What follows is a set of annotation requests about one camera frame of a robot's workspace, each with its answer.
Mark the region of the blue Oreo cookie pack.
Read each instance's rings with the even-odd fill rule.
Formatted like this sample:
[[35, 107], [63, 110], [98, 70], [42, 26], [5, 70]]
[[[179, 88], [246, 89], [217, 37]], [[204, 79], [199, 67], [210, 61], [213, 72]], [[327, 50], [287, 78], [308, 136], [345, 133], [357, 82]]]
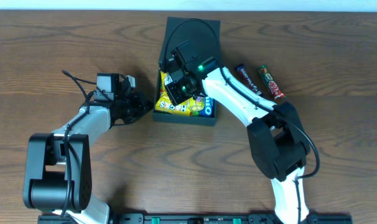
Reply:
[[214, 109], [214, 99], [210, 97], [205, 97], [205, 107], [203, 110], [198, 112], [198, 115], [201, 117], [213, 117]]

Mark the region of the yellow Hacks candy bag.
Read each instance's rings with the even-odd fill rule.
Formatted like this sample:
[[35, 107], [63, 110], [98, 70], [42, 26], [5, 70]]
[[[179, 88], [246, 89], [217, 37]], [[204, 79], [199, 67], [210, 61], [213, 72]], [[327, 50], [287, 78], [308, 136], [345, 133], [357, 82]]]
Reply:
[[196, 101], [189, 99], [177, 106], [174, 106], [165, 89], [165, 85], [169, 84], [170, 82], [172, 82], [171, 76], [167, 73], [161, 72], [160, 93], [159, 99], [157, 100], [155, 105], [155, 110], [169, 114], [190, 116], [194, 112], [193, 109], [197, 107]]

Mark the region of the dark green box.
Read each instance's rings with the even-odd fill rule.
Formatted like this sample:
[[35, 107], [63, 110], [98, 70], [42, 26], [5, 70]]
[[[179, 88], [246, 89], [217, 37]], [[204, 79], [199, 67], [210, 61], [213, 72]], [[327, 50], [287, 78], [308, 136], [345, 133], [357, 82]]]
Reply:
[[[196, 46], [200, 58], [198, 63], [191, 69], [180, 68], [174, 60], [171, 51], [188, 40]], [[210, 72], [211, 69], [218, 68], [220, 61], [220, 21], [186, 19], [181, 17], [168, 17], [164, 41], [159, 55], [159, 71], [157, 74], [157, 87], [152, 118], [154, 121], [176, 124], [195, 124], [201, 126], [214, 126], [216, 124], [217, 102], [214, 100], [213, 117], [201, 117], [198, 112], [190, 116], [169, 114], [155, 110], [155, 105], [159, 99], [161, 72], [176, 73], [174, 80], [178, 80], [188, 72]]]

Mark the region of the purple Dairy Milk bar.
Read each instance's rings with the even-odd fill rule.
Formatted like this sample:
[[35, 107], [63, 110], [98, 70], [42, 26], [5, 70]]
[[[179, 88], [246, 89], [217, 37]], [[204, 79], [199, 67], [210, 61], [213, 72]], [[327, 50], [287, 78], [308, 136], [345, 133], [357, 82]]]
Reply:
[[238, 72], [240, 77], [243, 79], [245, 85], [252, 91], [254, 92], [255, 94], [257, 94], [258, 96], [264, 96], [264, 94], [259, 90], [259, 88], [254, 84], [254, 82], [252, 81], [252, 79], [249, 77], [246, 69], [245, 69], [245, 66], [243, 63], [237, 65], [235, 68], [234, 68], [234, 71]]

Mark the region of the green red KitKat Milo bar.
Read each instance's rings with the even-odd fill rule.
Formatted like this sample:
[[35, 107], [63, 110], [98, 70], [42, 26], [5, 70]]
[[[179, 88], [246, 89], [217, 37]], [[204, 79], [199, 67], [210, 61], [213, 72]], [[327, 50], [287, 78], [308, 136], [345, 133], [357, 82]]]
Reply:
[[272, 97], [276, 100], [278, 98], [285, 98], [286, 95], [279, 89], [277, 83], [273, 79], [267, 65], [262, 65], [258, 68], [258, 73], [262, 78], [263, 83], [266, 85]]

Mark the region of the yellow Mentos gum bottle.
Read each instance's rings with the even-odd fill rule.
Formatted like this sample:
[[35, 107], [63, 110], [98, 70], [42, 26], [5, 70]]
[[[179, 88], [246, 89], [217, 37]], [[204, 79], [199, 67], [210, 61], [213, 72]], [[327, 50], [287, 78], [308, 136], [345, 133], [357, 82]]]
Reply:
[[188, 109], [194, 113], [194, 112], [199, 112], [205, 108], [205, 98], [198, 96], [196, 98], [191, 98], [188, 100], [189, 105]]

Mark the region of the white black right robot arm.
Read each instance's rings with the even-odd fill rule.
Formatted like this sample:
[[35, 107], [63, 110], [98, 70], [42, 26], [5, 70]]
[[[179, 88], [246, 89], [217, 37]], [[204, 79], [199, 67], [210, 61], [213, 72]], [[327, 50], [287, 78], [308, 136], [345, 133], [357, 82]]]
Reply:
[[219, 56], [220, 45], [198, 53], [185, 41], [174, 49], [165, 46], [161, 71], [180, 78], [165, 86], [174, 105], [203, 94], [221, 103], [246, 127], [251, 156], [271, 180], [274, 212], [283, 223], [302, 223], [309, 214], [302, 181], [306, 157], [313, 143], [290, 103], [276, 104], [238, 81]]

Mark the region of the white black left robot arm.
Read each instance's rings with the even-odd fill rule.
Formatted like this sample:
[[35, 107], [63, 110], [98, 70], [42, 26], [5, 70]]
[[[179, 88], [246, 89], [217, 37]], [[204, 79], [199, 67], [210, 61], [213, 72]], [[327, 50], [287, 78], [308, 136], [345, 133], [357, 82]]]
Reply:
[[129, 223], [92, 192], [90, 147], [113, 126], [133, 124], [152, 109], [132, 76], [98, 73], [78, 113], [51, 133], [29, 138], [23, 201], [38, 223]]

